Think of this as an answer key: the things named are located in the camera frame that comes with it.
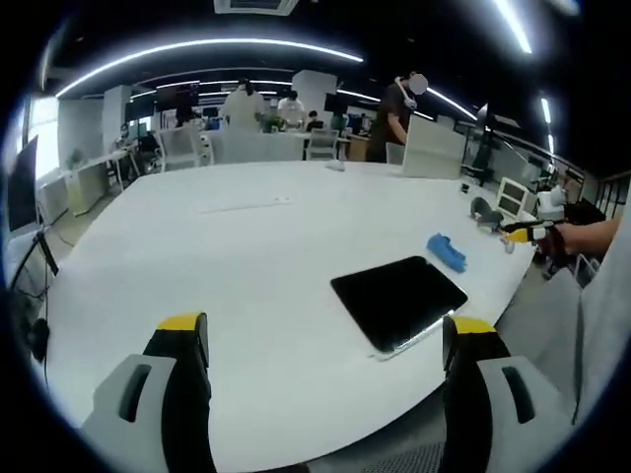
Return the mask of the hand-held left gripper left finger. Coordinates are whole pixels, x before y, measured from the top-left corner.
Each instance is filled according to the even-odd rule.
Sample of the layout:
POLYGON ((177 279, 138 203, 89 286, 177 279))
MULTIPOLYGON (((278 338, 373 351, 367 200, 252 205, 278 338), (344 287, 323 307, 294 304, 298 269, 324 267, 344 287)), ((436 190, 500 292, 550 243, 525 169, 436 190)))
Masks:
POLYGON ((207 315, 164 319, 97 387, 82 425, 116 472, 213 472, 207 315))

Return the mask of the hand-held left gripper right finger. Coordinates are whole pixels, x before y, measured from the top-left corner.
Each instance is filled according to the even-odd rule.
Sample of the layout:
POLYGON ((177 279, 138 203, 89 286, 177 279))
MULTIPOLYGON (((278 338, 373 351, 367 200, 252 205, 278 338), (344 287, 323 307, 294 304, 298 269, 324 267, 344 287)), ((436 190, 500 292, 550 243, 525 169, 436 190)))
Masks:
POLYGON ((536 472, 567 437, 556 387, 483 319, 443 318, 444 472, 536 472))

